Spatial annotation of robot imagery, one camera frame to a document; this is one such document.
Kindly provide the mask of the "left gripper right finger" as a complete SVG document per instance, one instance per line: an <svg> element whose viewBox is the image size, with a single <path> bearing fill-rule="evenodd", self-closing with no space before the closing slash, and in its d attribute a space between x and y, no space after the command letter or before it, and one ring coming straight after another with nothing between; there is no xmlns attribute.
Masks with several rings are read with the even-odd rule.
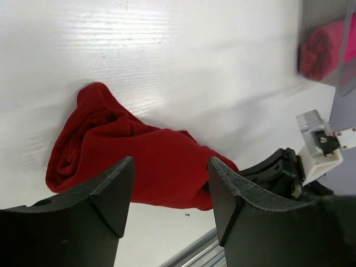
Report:
<svg viewBox="0 0 356 267"><path fill-rule="evenodd" d="M296 202L209 159L210 194L228 266L354 266L355 197Z"/></svg>

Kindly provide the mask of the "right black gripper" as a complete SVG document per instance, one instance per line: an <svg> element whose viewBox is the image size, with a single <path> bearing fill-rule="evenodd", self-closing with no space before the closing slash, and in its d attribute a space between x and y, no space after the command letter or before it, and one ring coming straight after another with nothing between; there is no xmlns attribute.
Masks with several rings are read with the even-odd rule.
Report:
<svg viewBox="0 0 356 267"><path fill-rule="evenodd" d="M302 185L305 173L301 157L291 148L276 150L259 164L239 171L239 175L287 199L317 199L334 194L318 181Z"/></svg>

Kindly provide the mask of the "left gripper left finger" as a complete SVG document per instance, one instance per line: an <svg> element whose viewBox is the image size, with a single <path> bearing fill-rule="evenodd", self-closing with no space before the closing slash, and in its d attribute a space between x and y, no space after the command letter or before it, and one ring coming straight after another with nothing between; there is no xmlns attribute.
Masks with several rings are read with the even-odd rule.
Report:
<svg viewBox="0 0 356 267"><path fill-rule="evenodd" d="M32 206L1 211L2 266L113 266L135 179L126 157Z"/></svg>

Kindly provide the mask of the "dark red t shirt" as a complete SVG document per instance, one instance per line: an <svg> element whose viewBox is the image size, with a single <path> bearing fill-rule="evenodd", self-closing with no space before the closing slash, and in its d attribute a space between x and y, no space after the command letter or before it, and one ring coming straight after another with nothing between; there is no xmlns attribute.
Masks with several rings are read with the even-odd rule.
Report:
<svg viewBox="0 0 356 267"><path fill-rule="evenodd" d="M219 154L187 131L147 125L100 82L81 89L77 107L54 144L45 181L55 193L91 179L131 156L132 202L174 209L211 210L209 158Z"/></svg>

